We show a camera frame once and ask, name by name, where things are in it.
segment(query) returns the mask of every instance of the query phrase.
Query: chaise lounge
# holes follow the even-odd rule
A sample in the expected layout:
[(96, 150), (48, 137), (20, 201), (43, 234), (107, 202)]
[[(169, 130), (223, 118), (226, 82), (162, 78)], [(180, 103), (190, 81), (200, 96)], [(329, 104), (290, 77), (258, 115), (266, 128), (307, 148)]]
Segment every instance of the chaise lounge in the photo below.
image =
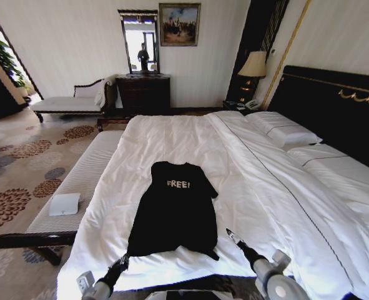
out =
[(115, 76), (91, 84), (74, 86), (73, 97), (50, 97), (30, 106), (43, 122), (41, 114), (110, 114), (115, 108), (117, 88)]

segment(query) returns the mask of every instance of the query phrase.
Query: upholstered bench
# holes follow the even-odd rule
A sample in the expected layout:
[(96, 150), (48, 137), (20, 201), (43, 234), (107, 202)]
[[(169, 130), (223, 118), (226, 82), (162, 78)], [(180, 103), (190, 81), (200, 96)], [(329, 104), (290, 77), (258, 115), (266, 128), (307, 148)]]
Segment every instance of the upholstered bench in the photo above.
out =
[(74, 86), (73, 97), (50, 97), (30, 105), (43, 122), (47, 114), (110, 114), (115, 108), (117, 87), (115, 76), (97, 80), (85, 86)]
[(57, 266), (61, 258), (49, 247), (70, 246), (88, 207), (97, 183), (117, 148), (123, 131), (104, 131), (91, 142), (76, 162), (56, 194), (81, 193), (77, 214), (49, 216), (51, 198), (23, 234), (0, 235), (0, 249), (30, 248)]

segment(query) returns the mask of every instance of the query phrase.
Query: gold trim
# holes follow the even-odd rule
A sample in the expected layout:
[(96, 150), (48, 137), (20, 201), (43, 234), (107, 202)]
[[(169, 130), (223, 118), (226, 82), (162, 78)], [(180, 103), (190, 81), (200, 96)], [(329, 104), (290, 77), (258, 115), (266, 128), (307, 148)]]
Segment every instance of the gold trim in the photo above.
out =
[(302, 21), (303, 21), (303, 19), (305, 17), (305, 14), (306, 14), (306, 12), (308, 10), (308, 7), (309, 7), (310, 2), (311, 2), (311, 0), (307, 0), (306, 3), (305, 3), (305, 5), (304, 5), (304, 7), (303, 7), (303, 9), (302, 9), (301, 15), (299, 16), (299, 19), (298, 19), (298, 22), (297, 22), (297, 25), (295, 25), (295, 28), (294, 28), (294, 30), (293, 30), (293, 32), (291, 34), (291, 38), (288, 41), (287, 47), (285, 48), (285, 51), (284, 51), (283, 56), (282, 56), (282, 58), (280, 60), (280, 63), (278, 64), (278, 67), (276, 69), (276, 72), (274, 74), (274, 77), (273, 77), (272, 81), (270, 82), (270, 85), (269, 85), (269, 88), (267, 89), (265, 98), (263, 99), (263, 102), (262, 102), (262, 105), (261, 105), (262, 109), (267, 109), (267, 107), (266, 107), (267, 106), (266, 105), (267, 98), (269, 97), (269, 94), (272, 92), (273, 85), (276, 82), (277, 76), (278, 76), (278, 74), (280, 73), (280, 70), (283, 67), (284, 60), (287, 58), (287, 54), (288, 54), (288, 52), (289, 52), (289, 50), (291, 48), (291, 45), (292, 45), (293, 40), (295, 39), (295, 36), (298, 33), (299, 27), (301, 26), (301, 23), (302, 23)]
[(366, 98), (358, 98), (356, 93), (346, 96), (342, 89), (338, 92), (338, 95), (340, 95), (342, 99), (353, 99), (356, 102), (367, 102), (369, 104), (369, 96)]
[(324, 80), (320, 80), (320, 79), (315, 79), (315, 78), (310, 78), (310, 77), (304, 77), (304, 76), (298, 76), (298, 75), (293, 75), (293, 74), (288, 74), (288, 73), (283, 73), (283, 75), (290, 76), (290, 77), (295, 77), (295, 78), (300, 78), (300, 79), (311, 80), (311, 81), (315, 81), (317, 83), (330, 84), (332, 86), (339, 86), (340, 88), (354, 89), (356, 91), (361, 91), (361, 92), (364, 92), (364, 93), (369, 93), (369, 89), (363, 89), (362, 87), (347, 86), (346, 84), (340, 84), (340, 83), (335, 83), (335, 82), (330, 82), (330, 81), (324, 81)]

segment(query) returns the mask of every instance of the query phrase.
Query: robotic arm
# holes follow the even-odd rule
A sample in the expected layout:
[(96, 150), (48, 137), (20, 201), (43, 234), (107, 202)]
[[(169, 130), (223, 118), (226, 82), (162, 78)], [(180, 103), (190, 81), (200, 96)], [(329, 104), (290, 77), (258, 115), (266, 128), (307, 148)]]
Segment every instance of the robotic arm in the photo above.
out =
[(248, 245), (234, 232), (227, 229), (227, 234), (233, 242), (244, 252), (252, 270), (257, 275), (255, 282), (257, 289), (265, 299), (270, 300), (307, 300), (309, 299), (302, 287), (293, 279), (283, 275), (284, 269), (291, 259), (280, 250), (273, 255), (274, 263), (270, 263), (263, 255), (248, 247)]
[(129, 256), (123, 255), (111, 267), (109, 267), (107, 274), (94, 284), (94, 277), (91, 271), (81, 274), (76, 280), (79, 289), (82, 292), (82, 300), (106, 300), (114, 292), (114, 285), (121, 276), (123, 271), (129, 267)]
[[(264, 256), (258, 254), (231, 230), (227, 234), (244, 252), (252, 270), (257, 275), (255, 282), (257, 289), (265, 299), (269, 300), (307, 300), (309, 299), (302, 287), (293, 279), (283, 275), (283, 270), (291, 259), (280, 250), (273, 255), (274, 263), (270, 263)], [(116, 281), (129, 267), (129, 256), (123, 255), (109, 269), (107, 274), (94, 284), (91, 271), (81, 274), (77, 284), (82, 292), (82, 300), (107, 300), (114, 291)]]

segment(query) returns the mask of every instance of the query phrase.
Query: telephone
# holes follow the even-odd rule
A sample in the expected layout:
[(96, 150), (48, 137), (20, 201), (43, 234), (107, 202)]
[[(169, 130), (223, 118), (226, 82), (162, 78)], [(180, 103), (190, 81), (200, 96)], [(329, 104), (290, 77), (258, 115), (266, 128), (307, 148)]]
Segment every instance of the telephone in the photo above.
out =
[(245, 103), (245, 107), (250, 111), (256, 111), (259, 108), (260, 104), (256, 100), (251, 100)]

